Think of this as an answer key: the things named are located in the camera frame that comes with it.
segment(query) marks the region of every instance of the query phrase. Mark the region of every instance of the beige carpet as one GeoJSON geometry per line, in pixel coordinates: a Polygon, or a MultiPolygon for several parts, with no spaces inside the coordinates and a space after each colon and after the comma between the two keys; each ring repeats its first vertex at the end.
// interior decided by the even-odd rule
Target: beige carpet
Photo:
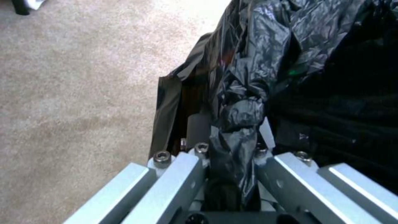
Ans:
{"type": "Polygon", "coordinates": [[[0,0],[0,223],[61,223],[146,163],[157,79],[228,0],[0,0]]]}

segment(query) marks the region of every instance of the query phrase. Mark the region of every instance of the screw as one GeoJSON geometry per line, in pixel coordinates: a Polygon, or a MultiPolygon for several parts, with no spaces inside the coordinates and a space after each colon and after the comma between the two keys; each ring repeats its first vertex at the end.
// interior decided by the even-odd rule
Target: screw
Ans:
{"type": "Polygon", "coordinates": [[[182,138],[181,139],[179,149],[182,152],[186,152],[187,151],[187,139],[186,138],[182,138]]]}
{"type": "Polygon", "coordinates": [[[303,151],[297,151],[295,152],[295,156],[307,166],[311,166],[312,158],[308,155],[308,153],[303,151]]]}
{"type": "Polygon", "coordinates": [[[261,157],[263,157],[263,156],[265,156],[266,154],[267,154],[267,151],[268,151],[268,149],[258,149],[258,150],[256,150],[256,152],[255,152],[255,154],[254,154],[254,157],[256,157],[256,158],[261,158],[261,157]]]}
{"type": "Polygon", "coordinates": [[[199,142],[195,145],[195,155],[201,159],[206,159],[209,155],[209,144],[199,142]]]}
{"type": "Polygon", "coordinates": [[[159,151],[153,156],[155,167],[159,169],[167,168],[172,162],[172,157],[168,151],[159,151]]]}

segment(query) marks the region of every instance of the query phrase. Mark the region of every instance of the metal frame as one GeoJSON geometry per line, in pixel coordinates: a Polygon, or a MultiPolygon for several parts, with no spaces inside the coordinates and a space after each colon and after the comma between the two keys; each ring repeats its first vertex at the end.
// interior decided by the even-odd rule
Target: metal frame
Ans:
{"type": "Polygon", "coordinates": [[[119,223],[155,181],[153,169],[130,163],[64,224],[119,223]]]}
{"type": "Polygon", "coordinates": [[[318,170],[323,178],[383,223],[398,223],[398,198],[347,164],[318,170]]]}
{"type": "Polygon", "coordinates": [[[258,165],[257,175],[279,204],[299,220],[308,210],[325,224],[379,223],[291,153],[274,156],[258,165]]]}
{"type": "Polygon", "coordinates": [[[201,160],[181,152],[122,223],[169,223],[179,209],[188,210],[204,177],[201,160]]]}

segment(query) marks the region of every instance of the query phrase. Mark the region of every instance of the black plastic part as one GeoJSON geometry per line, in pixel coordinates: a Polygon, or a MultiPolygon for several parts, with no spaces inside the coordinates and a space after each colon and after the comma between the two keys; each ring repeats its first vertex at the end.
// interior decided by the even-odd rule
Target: black plastic part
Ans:
{"type": "Polygon", "coordinates": [[[14,5],[15,13],[21,16],[29,15],[29,10],[25,6],[25,2],[23,0],[12,0],[12,4],[14,5]]]}

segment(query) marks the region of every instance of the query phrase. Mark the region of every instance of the plastic sheet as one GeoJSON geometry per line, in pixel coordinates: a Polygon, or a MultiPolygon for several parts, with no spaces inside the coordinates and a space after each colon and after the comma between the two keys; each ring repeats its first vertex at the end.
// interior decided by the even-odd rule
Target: plastic sheet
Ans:
{"type": "MultiPolygon", "coordinates": [[[[186,62],[169,74],[176,86],[160,85],[150,155],[163,149],[178,153],[188,116],[210,111],[210,177],[235,183],[242,196],[236,207],[245,209],[257,183],[252,157],[258,127],[267,114],[278,122],[278,111],[284,110],[274,110],[277,99],[297,92],[327,95],[339,86],[361,89],[359,76],[375,77],[364,75],[368,71],[358,64],[338,60],[347,55],[369,60],[365,67],[374,72],[396,74],[390,63],[396,56],[372,60],[396,49],[397,7],[397,0],[233,0],[216,30],[201,37],[186,62]]],[[[380,88],[383,94],[394,94],[394,84],[393,79],[386,87],[366,86],[371,91],[357,95],[380,88]]],[[[338,114],[345,108],[347,115],[357,117],[363,110],[361,101],[353,103],[354,110],[346,102],[329,111],[338,114]]]]}

